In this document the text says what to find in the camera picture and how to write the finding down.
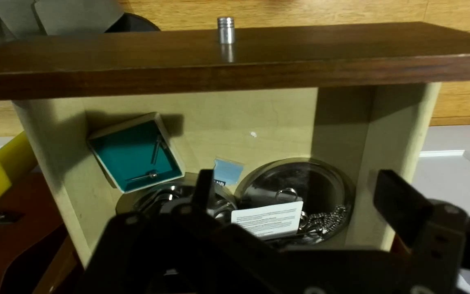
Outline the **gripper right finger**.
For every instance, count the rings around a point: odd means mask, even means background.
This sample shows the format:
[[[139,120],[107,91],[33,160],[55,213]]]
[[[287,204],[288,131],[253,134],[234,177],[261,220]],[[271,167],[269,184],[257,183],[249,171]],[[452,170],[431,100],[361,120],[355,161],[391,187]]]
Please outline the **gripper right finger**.
[[[373,203],[410,249],[396,294],[466,294],[457,287],[470,270],[470,216],[461,208],[428,199],[395,171],[377,173]]]

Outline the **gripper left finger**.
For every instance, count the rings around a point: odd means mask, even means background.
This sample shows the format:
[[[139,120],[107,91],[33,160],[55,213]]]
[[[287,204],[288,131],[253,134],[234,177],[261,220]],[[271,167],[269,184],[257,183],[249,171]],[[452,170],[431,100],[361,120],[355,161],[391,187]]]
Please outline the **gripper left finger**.
[[[207,214],[215,195],[214,171],[201,170],[192,197],[170,212],[114,216],[107,224],[78,286],[78,294],[145,294],[176,269],[197,294],[284,294],[262,262],[278,255],[236,225]]]

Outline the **teal open jewellery box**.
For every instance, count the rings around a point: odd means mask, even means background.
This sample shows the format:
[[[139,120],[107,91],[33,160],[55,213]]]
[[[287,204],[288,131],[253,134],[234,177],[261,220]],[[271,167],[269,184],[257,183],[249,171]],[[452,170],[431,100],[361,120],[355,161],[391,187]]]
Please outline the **teal open jewellery box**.
[[[163,140],[157,162],[152,165],[151,156],[158,135],[161,135]],[[158,112],[99,129],[90,134],[86,141],[105,174],[124,194],[185,175],[184,162]],[[157,172],[158,176],[127,182],[127,179],[149,171]]]

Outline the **silver drawer knob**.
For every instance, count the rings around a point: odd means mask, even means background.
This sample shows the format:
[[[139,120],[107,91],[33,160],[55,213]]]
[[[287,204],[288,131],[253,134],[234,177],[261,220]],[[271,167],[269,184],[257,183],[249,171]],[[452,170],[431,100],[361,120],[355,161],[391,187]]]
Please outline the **silver drawer knob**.
[[[230,45],[235,43],[235,21],[233,17],[217,18],[217,32],[220,44]]]

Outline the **round metal tin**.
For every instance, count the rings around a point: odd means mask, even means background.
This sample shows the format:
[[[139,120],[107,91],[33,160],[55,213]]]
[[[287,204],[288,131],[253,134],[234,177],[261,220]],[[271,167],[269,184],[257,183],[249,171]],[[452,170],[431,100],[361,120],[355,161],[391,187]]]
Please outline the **round metal tin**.
[[[183,178],[123,194],[116,203],[115,211],[117,214],[142,212],[148,216],[156,215],[165,203],[192,197],[197,178],[197,173],[186,173]],[[207,213],[222,223],[230,223],[231,213],[237,210],[237,199],[218,183],[214,184],[214,191],[215,195],[209,197],[207,203]]]

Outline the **silver pin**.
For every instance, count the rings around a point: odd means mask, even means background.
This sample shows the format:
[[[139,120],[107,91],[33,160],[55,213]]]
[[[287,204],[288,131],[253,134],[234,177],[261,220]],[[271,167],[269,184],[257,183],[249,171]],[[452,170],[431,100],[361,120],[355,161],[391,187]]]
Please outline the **silver pin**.
[[[129,178],[129,179],[127,179],[127,182],[134,182],[134,181],[144,179],[144,178],[156,178],[157,176],[158,176],[158,173],[156,171],[149,171],[144,175]]]
[[[157,158],[158,158],[158,152],[159,152],[159,149],[162,145],[162,136],[161,135],[158,135],[156,140],[155,140],[155,143],[154,143],[154,147],[153,147],[153,152],[152,152],[152,156],[151,156],[151,164],[152,165],[155,165],[156,162],[157,162]]]

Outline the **blue plastic packet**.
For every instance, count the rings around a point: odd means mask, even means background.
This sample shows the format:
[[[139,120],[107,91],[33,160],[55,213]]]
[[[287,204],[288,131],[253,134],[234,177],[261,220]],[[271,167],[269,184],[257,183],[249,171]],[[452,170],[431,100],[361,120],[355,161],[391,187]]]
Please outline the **blue plastic packet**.
[[[239,182],[243,172],[241,163],[216,158],[214,160],[214,180],[221,186],[232,186]]]

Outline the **brown wooden guitar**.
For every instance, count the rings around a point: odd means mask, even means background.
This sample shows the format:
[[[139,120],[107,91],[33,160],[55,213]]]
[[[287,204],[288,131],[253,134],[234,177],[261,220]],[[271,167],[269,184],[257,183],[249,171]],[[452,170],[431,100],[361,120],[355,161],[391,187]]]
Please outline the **brown wooden guitar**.
[[[83,269],[45,178],[0,197],[0,294],[73,294]]]

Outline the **white printed card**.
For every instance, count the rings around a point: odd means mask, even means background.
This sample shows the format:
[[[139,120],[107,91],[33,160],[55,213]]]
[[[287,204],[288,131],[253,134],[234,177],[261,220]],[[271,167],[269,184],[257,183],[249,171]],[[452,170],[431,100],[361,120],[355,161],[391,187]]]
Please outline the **white printed card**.
[[[239,209],[231,213],[231,223],[263,240],[293,236],[298,232],[302,201]]]

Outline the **round metal tin lid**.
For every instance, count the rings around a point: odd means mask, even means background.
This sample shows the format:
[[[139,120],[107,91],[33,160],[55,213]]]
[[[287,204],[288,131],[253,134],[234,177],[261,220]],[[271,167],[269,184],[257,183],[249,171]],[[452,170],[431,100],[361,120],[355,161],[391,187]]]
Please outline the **round metal tin lid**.
[[[329,240],[347,227],[354,208],[355,187],[338,168],[313,158],[288,158],[263,165],[236,189],[239,209],[302,201],[298,232],[265,240],[283,249]]]

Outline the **black round object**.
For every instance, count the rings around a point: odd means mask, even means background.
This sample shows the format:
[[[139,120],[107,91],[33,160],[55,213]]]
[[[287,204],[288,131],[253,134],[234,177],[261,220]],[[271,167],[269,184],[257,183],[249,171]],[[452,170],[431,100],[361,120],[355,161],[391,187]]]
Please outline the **black round object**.
[[[149,32],[161,29],[148,19],[134,13],[123,13],[123,15],[108,28],[105,33],[114,32]]]

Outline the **grey cardboard sheets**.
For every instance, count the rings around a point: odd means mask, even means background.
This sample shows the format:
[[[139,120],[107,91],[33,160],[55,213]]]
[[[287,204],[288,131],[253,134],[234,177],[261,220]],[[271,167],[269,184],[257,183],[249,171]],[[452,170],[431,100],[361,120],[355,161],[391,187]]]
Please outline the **grey cardboard sheets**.
[[[0,42],[103,33],[124,13],[119,0],[0,0]]]

